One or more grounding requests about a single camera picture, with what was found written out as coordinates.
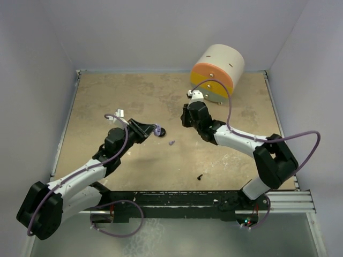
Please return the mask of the purple earbud charging case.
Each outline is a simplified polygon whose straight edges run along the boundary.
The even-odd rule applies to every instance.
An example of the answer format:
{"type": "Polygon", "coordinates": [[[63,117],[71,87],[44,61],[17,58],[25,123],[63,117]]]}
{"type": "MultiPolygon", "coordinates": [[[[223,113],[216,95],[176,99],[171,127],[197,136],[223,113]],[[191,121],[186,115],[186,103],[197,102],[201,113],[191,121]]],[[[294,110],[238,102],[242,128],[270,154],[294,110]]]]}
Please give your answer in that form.
{"type": "Polygon", "coordinates": [[[158,124],[156,124],[155,125],[155,130],[154,130],[154,135],[159,137],[160,134],[161,134],[161,127],[158,124]]]}

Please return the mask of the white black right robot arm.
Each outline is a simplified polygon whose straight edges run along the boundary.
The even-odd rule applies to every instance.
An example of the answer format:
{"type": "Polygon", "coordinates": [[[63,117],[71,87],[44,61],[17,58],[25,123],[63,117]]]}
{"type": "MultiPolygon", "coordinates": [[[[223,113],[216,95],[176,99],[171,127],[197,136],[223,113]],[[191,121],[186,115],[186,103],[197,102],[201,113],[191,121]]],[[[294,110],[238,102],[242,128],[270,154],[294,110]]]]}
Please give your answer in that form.
{"type": "Polygon", "coordinates": [[[213,119],[204,102],[185,104],[181,121],[184,127],[193,127],[204,141],[232,148],[254,159],[258,176],[245,184],[238,196],[243,209],[251,209],[258,197],[278,189],[299,167],[281,136],[261,137],[234,132],[226,123],[213,119]]]}

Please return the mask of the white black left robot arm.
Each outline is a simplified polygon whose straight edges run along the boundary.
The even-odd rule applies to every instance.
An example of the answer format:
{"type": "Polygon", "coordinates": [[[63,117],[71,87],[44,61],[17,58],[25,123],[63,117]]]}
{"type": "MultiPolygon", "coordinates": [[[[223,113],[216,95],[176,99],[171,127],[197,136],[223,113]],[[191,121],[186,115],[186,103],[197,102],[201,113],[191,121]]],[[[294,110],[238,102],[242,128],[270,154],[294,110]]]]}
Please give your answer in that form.
{"type": "Polygon", "coordinates": [[[113,118],[121,127],[108,131],[103,144],[83,166],[61,179],[47,184],[38,181],[29,188],[16,215],[29,237],[49,238],[66,219],[67,211],[73,214],[92,207],[108,208],[110,196],[100,192],[94,183],[112,174],[119,167],[121,157],[134,144],[143,143],[160,130],[157,124],[113,118]]]}

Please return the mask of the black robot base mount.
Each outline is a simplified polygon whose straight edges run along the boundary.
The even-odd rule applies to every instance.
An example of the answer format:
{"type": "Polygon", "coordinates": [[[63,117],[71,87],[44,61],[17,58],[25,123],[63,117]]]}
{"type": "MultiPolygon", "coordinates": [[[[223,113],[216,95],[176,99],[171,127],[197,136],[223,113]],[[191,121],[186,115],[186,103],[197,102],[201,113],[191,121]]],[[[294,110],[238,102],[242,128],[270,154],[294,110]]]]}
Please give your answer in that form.
{"type": "Polygon", "coordinates": [[[216,219],[224,222],[258,218],[254,210],[268,210],[266,195],[249,200],[235,190],[218,191],[110,191],[101,190],[101,200],[89,210],[110,210],[114,222],[131,218],[216,219]]]}

